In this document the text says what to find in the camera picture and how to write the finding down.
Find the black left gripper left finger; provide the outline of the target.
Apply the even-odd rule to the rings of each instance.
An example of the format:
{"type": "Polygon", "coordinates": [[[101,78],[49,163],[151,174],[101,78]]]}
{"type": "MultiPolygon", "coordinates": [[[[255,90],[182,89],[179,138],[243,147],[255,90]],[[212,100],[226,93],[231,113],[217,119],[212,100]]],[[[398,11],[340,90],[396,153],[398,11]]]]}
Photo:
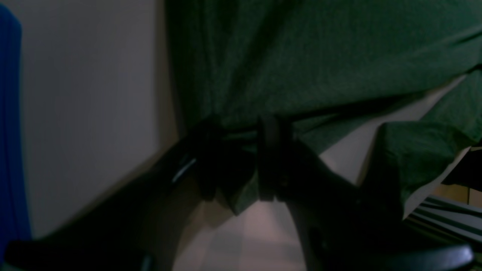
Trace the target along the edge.
{"type": "Polygon", "coordinates": [[[197,128],[155,165],[95,208],[33,241],[11,241],[8,267],[21,271],[170,271],[188,217],[215,197],[205,174],[221,143],[197,128]]]}

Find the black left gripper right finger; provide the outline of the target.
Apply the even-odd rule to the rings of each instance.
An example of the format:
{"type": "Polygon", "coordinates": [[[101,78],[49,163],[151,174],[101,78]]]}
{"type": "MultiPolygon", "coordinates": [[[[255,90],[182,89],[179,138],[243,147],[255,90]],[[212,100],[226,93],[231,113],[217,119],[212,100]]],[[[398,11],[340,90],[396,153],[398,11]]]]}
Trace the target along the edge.
{"type": "Polygon", "coordinates": [[[279,116],[258,117],[262,201],[285,203],[308,271],[469,271],[466,242],[425,235],[333,173],[279,116]]]}

